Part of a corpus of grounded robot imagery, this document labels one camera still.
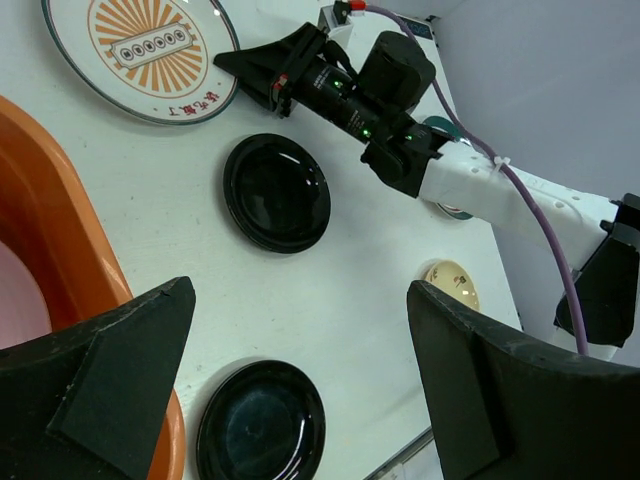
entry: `small yellow plate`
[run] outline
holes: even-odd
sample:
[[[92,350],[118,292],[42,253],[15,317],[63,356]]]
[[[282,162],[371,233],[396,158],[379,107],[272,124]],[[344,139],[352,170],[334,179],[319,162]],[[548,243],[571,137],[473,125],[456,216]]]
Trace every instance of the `small yellow plate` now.
[[[444,260],[436,263],[424,279],[467,307],[480,311],[476,287],[469,274],[456,262]]]

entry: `patterned plate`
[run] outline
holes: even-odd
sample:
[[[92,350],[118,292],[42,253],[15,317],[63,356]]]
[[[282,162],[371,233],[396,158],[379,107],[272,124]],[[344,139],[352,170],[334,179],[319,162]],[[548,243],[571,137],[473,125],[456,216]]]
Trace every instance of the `patterned plate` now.
[[[42,0],[58,48],[100,95],[152,122],[221,113],[237,89],[213,57],[238,49],[217,0]]]

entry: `tabletop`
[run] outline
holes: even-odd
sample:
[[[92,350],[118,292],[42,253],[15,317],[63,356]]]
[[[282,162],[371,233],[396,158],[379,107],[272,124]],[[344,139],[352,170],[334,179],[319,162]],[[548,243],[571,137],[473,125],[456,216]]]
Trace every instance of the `tabletop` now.
[[[224,1],[243,48],[318,18],[316,0]],[[319,480],[364,478],[428,425],[409,333],[406,292],[435,259],[462,264],[482,312],[519,328],[491,226],[457,222],[384,186],[360,163],[363,146],[303,107],[274,118],[244,94],[197,126],[144,123],[95,94],[66,64],[40,2],[9,0],[0,19],[2,95],[65,149],[135,294],[180,275],[197,295],[175,388],[188,435],[185,479],[197,478],[193,439],[230,366],[292,363],[318,388],[327,415]],[[359,68],[385,19],[354,19],[348,53]],[[433,42],[422,46],[449,95]],[[414,116],[443,115],[430,89]],[[224,162],[243,138],[278,133],[308,150],[332,197],[327,232],[291,256],[262,251],[230,220]]]

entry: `orange basin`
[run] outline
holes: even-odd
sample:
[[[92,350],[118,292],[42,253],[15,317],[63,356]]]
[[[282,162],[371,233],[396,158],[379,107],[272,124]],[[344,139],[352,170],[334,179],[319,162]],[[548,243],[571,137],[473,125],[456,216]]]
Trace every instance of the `orange basin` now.
[[[31,271],[54,331],[132,298],[73,165],[40,124],[3,97],[0,241]],[[148,478],[180,480],[184,462],[184,421],[174,391]]]

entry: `black bowl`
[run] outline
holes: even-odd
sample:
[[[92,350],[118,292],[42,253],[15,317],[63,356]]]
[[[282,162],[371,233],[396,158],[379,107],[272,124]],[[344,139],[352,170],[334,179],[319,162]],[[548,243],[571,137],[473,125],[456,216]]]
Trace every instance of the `black bowl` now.
[[[245,235],[274,252],[306,250],[329,224],[331,197],[320,167],[279,135],[254,135],[234,148],[225,165],[224,196]]]
[[[246,366],[215,392],[196,442],[201,480],[311,480],[325,440],[320,395],[283,362]]]

